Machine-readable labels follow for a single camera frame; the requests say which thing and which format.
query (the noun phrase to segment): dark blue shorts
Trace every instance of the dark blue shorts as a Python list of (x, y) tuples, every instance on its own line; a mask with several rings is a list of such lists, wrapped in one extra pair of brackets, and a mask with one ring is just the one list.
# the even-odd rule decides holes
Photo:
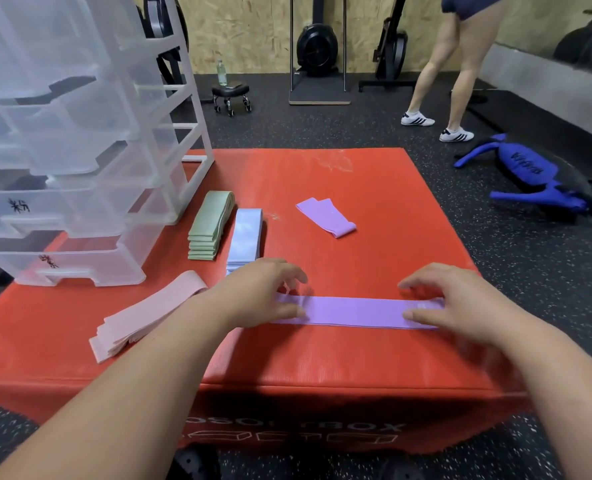
[(455, 13), (461, 20), (467, 20), (479, 11), (492, 6), (500, 0), (443, 0), (443, 13)]

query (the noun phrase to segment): sneaker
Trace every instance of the sneaker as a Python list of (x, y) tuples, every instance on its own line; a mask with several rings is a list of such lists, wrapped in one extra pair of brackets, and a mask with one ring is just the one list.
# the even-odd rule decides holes
[(462, 143), (474, 138), (471, 131), (465, 131), (463, 128), (458, 128), (455, 131), (449, 131), (447, 128), (441, 133), (441, 141), (443, 143)]
[(425, 118), (423, 113), (420, 111), (416, 112), (405, 112), (403, 114), (402, 119), (400, 120), (400, 124), (404, 126), (431, 126), (436, 121), (430, 120), (429, 118)]

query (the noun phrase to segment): bare leg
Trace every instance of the bare leg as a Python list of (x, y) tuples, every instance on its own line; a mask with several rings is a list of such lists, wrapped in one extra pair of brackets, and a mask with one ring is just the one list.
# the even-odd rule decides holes
[(447, 125), (450, 131), (460, 128), (460, 121), (467, 108), (480, 67), (489, 48), (496, 40), (504, 14), (505, 0), (500, 0), (460, 22), (462, 63), (452, 91), (452, 110), (450, 122)]
[(452, 56), (454, 50), (458, 47), (459, 40), (459, 19), (455, 13), (445, 13), (443, 21), (438, 30), (438, 37), (432, 50), (429, 62), (423, 68), (418, 76), (412, 102), (409, 103), (407, 112), (416, 112), (420, 110), (420, 104), (432, 87), (438, 72), (444, 66), (445, 62)]

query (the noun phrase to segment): folded purple band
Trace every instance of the folded purple band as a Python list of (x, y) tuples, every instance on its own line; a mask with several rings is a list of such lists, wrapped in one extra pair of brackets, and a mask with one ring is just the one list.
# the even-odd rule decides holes
[(444, 299), (422, 301), (408, 299), (336, 298), (333, 296), (294, 296), (276, 294), (281, 303), (294, 303), (307, 312), (304, 318), (278, 320), (275, 323), (362, 326), (373, 328), (436, 328), (405, 320), (402, 313), (415, 308), (441, 310)]
[(317, 201), (315, 198), (308, 198), (304, 202), (296, 204), (296, 207), (321, 226), (327, 232), (334, 234), (338, 238), (351, 231), (356, 230), (356, 224), (349, 222), (338, 209), (334, 207), (331, 199)]

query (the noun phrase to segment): plywood wall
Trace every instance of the plywood wall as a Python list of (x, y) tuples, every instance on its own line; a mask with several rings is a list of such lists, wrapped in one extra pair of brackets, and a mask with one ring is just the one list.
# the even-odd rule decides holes
[[(289, 72), (289, 0), (179, 0), (187, 21), (191, 65), (214, 73), (221, 57), (230, 73)], [(394, 0), (347, 0), (347, 69), (372, 72), (373, 50)], [(142, 6), (142, 0), (136, 0)], [(311, 22), (313, 0), (294, 0), (294, 44)], [(407, 0), (399, 29), (409, 34), (405, 70), (427, 62), (441, 0)], [(325, 22), (342, 46), (343, 0), (325, 0)], [(339, 55), (342, 64), (344, 54)], [(456, 68), (456, 59), (448, 66)]]
[[(222, 58), (230, 73), (289, 72), (289, 0), (179, 0), (196, 73), (216, 72)], [(142, 0), (136, 0), (140, 6)], [(372, 72), (372, 53), (394, 0), (347, 0), (347, 69)], [(538, 55), (550, 55), (568, 31), (583, 26), (592, 0), (507, 0), (498, 41)], [(312, 0), (294, 0), (294, 44), (311, 22)], [(441, 0), (407, 0), (399, 30), (409, 46), (404, 70), (420, 70), (436, 38)], [(343, 0), (325, 0), (325, 22), (339, 39), (342, 64)], [(456, 53), (445, 70), (456, 70)]]

